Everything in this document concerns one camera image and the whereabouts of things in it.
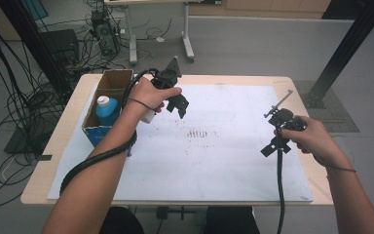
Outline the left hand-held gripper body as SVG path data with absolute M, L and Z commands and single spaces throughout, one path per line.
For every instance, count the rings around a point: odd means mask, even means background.
M 157 89 L 169 89 L 174 87 L 177 84 L 178 79 L 181 77 L 182 74 L 179 68 L 178 59 L 177 57 L 173 57 L 164 70 L 158 71 L 154 75 L 151 83 Z

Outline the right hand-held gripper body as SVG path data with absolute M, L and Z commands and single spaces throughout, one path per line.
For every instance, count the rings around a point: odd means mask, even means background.
M 281 104 L 286 101 L 293 94 L 292 90 L 288 90 L 287 94 L 264 115 L 269 118 L 269 123 L 274 127 L 287 129 L 291 131 L 304 131 L 307 123 L 298 116 L 295 116 L 292 111 L 286 108 L 281 108 Z

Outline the cardboard box blue base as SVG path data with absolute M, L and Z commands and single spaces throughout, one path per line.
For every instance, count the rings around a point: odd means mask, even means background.
M 96 147 L 112 128 L 112 126 L 100 125 L 95 114 L 97 98 L 99 96 L 115 98 L 119 102 L 121 114 L 124 93 L 132 77 L 133 71 L 130 69 L 108 70 L 102 74 L 96 89 L 91 95 L 90 106 L 82 124 L 82 130 L 93 147 Z

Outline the blue bottle with white cap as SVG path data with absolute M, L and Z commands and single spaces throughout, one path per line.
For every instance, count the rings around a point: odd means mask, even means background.
M 101 126 L 112 126 L 120 114 L 119 102 L 112 97 L 99 96 L 96 100 L 95 114 Z

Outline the thin black left wristband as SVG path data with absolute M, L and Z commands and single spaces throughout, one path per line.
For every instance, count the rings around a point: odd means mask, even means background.
M 142 102 L 142 101 L 140 101 L 140 100 L 138 100 L 138 99 L 134 99 L 134 98 L 127 97 L 127 98 L 125 99 L 125 101 L 126 101 L 126 102 L 128 102 L 128 101 L 134 101 L 134 102 L 137 102 L 137 103 L 141 104 L 142 106 L 146 107 L 148 110 L 150 110 L 150 111 L 152 111 L 152 112 L 156 112 L 154 108 L 148 106 L 146 103 L 144 103 L 144 102 Z

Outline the thin black wristband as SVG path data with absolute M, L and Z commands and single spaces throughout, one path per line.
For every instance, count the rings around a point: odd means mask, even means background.
M 138 100 L 138 99 L 134 99 L 134 98 L 127 97 L 127 98 L 125 99 L 125 101 L 126 101 L 126 102 L 128 102 L 128 101 L 134 101 L 134 102 L 137 102 L 137 103 L 141 104 L 142 106 L 146 107 L 148 110 L 150 110 L 150 111 L 152 111 L 152 112 L 156 112 L 154 108 L 148 106 L 146 103 L 144 103 L 144 102 L 142 102 L 142 101 L 140 101 L 140 100 Z
M 356 173 L 355 169 L 346 169 L 346 168 L 335 167 L 335 166 L 325 166 L 325 167 L 327 169 L 333 169 L 333 170 L 338 170 L 338 171 L 343 171 L 343 172 Z

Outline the dark ribbed floor mat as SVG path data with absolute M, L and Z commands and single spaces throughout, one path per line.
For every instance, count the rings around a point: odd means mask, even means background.
M 319 107 L 305 108 L 311 118 L 320 120 L 330 133 L 358 133 L 359 128 L 340 99 L 330 89 Z

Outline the thin black right wristband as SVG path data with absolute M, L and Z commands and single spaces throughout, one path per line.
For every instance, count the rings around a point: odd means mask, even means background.
M 335 166 L 325 166 L 325 167 L 327 169 L 333 169 L 333 170 L 338 170 L 338 171 L 343 171 L 343 172 L 356 173 L 355 169 L 346 169 L 346 168 L 335 167 Z

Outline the white sheet table cover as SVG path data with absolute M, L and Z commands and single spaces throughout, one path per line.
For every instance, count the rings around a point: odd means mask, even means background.
M 117 202 L 311 202 L 295 150 L 265 157 L 274 136 L 265 113 L 278 98 L 271 86 L 185 85 L 187 113 L 163 111 L 138 125 Z

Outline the black computer tower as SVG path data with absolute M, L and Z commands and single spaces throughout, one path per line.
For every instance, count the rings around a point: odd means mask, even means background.
M 104 11 L 92 11 L 93 31 L 103 56 L 114 56 L 119 53 L 118 42 L 110 21 Z

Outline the person's black trouser leg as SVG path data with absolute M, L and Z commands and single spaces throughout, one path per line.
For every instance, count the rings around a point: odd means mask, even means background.
M 111 207 L 99 234 L 144 234 L 144 229 L 136 216 L 127 208 Z
M 252 207 L 209 207 L 204 234 L 260 234 Z

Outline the black box case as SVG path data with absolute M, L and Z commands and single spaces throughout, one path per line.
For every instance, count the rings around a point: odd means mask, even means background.
M 62 65 L 76 64 L 79 60 L 79 42 L 73 29 L 41 33 L 55 61 Z

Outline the light wooden cabinet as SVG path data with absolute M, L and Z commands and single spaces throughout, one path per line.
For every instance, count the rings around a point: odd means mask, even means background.
M 258 17 L 319 20 L 331 0 L 217 0 L 220 4 L 190 3 L 192 16 Z

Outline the teal board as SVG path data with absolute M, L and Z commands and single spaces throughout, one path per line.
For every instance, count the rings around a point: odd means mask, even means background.
M 41 0 L 21 0 L 21 2 L 34 20 L 40 20 L 48 15 Z

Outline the black metal frame post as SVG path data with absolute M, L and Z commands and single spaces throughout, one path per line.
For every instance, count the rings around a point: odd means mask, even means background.
M 315 84 L 301 95 L 307 108 L 324 108 L 323 99 L 374 28 L 374 0 L 368 0 L 342 39 Z
M 35 21 L 24 7 L 22 0 L 0 0 L 0 9 L 43 70 L 56 93 L 63 98 L 70 97 L 73 90 L 61 67 L 56 64 L 50 54 Z

